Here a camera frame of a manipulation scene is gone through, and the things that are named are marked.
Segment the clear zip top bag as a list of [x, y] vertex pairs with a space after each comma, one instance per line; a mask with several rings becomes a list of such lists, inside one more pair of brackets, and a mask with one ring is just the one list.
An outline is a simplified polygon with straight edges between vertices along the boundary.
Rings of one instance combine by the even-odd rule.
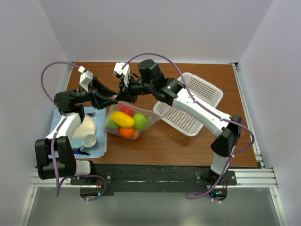
[[109, 107], [104, 130], [123, 139], [137, 140], [141, 133], [149, 129], [161, 118], [154, 111], [119, 101], [117, 104]]

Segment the white plastic basket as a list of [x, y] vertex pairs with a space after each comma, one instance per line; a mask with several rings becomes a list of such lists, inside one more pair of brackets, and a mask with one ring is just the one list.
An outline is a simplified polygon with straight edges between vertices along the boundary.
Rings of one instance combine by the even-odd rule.
[[[184, 73], [183, 76], [196, 101], [222, 118], [229, 117], [228, 114], [216, 109], [223, 97], [221, 89], [191, 73]], [[215, 136], [219, 136], [222, 128], [228, 125], [227, 122], [221, 121], [194, 103], [186, 89], [178, 93], [178, 98], [172, 106], [158, 101], [154, 105], [153, 111], [159, 114], [164, 122], [190, 137], [197, 135], [203, 126], [207, 127]]]

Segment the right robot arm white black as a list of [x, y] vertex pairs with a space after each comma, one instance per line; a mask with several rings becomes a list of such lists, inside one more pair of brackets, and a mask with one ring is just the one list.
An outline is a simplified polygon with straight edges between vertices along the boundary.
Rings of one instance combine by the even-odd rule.
[[211, 144], [214, 160], [209, 178], [213, 184], [220, 185], [226, 180], [224, 171], [228, 169], [228, 159], [240, 138], [241, 128], [238, 124], [241, 117], [219, 112], [192, 95], [188, 85], [174, 78], [166, 78], [158, 63], [151, 59], [140, 62], [138, 70], [141, 77], [135, 80], [127, 64], [115, 64], [113, 74], [120, 79], [116, 100], [135, 103], [139, 95], [151, 94], [158, 101], [184, 111], [206, 126], [216, 136]]

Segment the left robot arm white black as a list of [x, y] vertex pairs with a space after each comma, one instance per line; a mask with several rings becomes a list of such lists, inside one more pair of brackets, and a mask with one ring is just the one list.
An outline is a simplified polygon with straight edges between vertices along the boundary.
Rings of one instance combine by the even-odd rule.
[[75, 130], [85, 118], [84, 102], [90, 102], [96, 109], [104, 109], [117, 103], [112, 97], [116, 92], [104, 86], [96, 77], [87, 89], [59, 92], [54, 103], [61, 113], [61, 120], [54, 130], [44, 139], [35, 142], [37, 170], [40, 179], [81, 176], [87, 185], [97, 181], [97, 172], [91, 161], [76, 160], [70, 140]]

